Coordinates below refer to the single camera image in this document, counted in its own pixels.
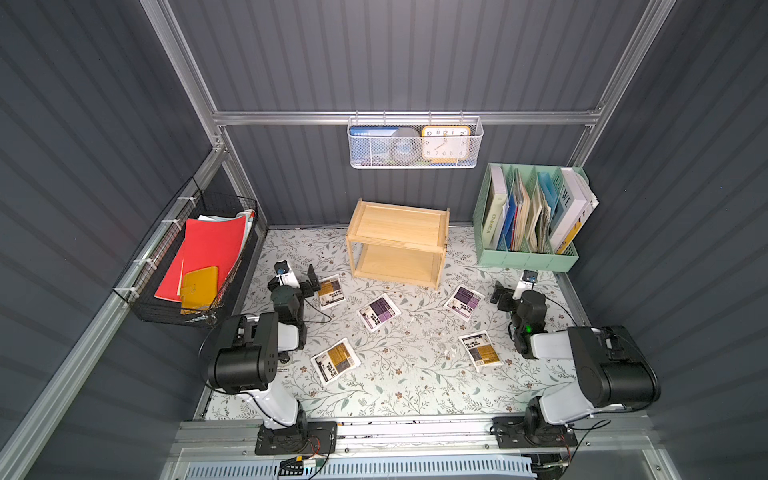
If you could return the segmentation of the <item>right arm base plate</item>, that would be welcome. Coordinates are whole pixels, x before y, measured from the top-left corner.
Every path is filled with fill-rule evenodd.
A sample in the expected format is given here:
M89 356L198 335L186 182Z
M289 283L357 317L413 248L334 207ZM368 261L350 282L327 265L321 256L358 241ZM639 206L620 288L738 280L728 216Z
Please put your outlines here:
M490 434L501 449L523 448L575 448L578 439L563 425L535 423L521 415L493 417Z

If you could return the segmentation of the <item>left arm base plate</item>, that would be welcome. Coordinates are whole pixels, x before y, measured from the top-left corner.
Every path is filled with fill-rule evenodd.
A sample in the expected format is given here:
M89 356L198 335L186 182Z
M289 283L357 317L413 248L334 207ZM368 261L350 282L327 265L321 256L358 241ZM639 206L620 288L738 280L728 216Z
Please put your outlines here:
M334 421L310 421L281 429L268 429L261 426L254 454L257 456L331 454L336 450L337 432L338 424Z

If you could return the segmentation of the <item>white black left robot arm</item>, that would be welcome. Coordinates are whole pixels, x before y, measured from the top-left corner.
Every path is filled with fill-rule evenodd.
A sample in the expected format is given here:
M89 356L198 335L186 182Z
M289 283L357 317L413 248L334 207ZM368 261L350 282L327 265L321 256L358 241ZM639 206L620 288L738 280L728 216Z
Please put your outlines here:
M219 321L203 379L213 391L250 398L266 429L277 435L299 434L307 428L306 415L277 380L278 363L304 348L304 303L320 290L320 282L312 266L302 281L286 261L274 269L275 277L268 282L273 309Z

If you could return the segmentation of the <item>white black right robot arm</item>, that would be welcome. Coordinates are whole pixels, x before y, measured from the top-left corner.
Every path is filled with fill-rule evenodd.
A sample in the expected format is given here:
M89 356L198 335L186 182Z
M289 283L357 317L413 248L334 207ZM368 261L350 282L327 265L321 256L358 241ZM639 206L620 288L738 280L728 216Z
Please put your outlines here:
M643 410L656 402L661 386L654 369L622 326L545 329L547 297L536 290L515 291L497 282L490 302L509 313L508 333L528 360L573 362L576 380L533 398L520 427L534 437L561 432L592 414Z

